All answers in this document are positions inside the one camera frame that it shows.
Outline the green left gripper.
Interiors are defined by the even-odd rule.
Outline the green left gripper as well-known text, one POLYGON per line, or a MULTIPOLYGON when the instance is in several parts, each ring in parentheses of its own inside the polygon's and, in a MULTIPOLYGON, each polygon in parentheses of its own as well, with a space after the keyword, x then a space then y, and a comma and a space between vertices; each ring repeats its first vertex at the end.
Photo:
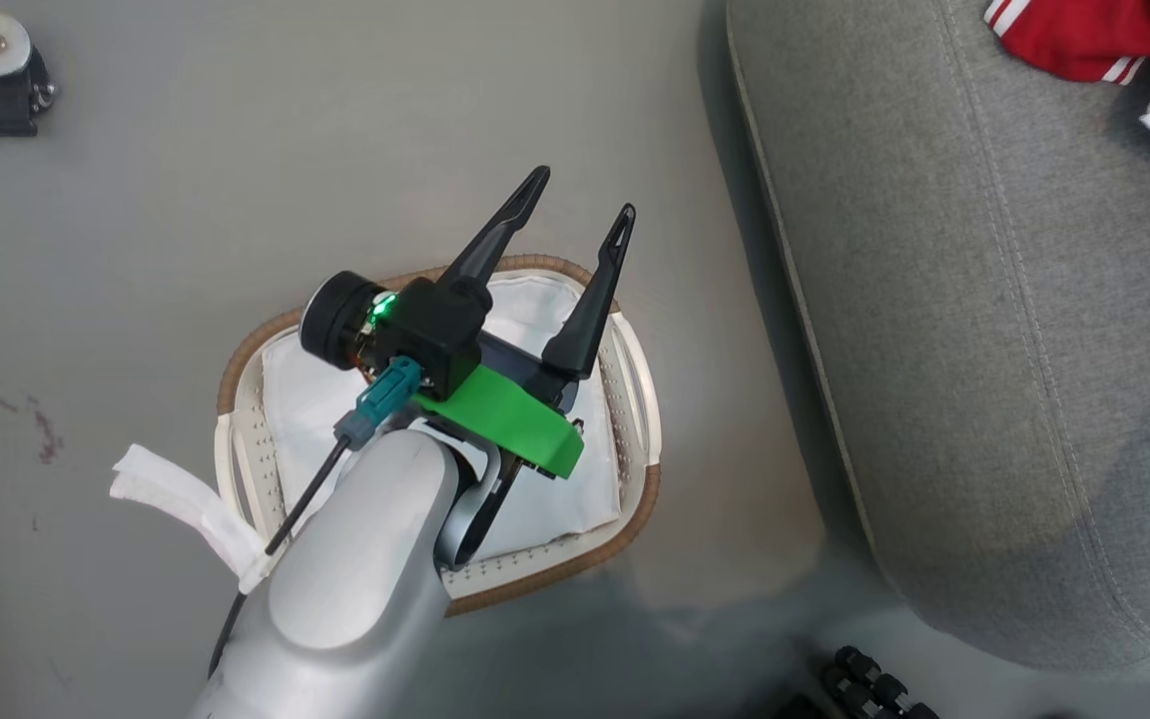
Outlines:
MULTIPOLYGON (((512 237, 537 209, 549 178, 551 168, 534 168, 435 285, 451 293, 484 293, 512 237)), ((569 479, 585 448, 569 413, 580 383, 592 376, 635 223, 636 209, 626 204, 599 247, 592 278, 540 357, 482 334, 480 366, 446 399, 435 399, 425 388, 417 392, 420 408, 492 442, 549 477, 569 479)))

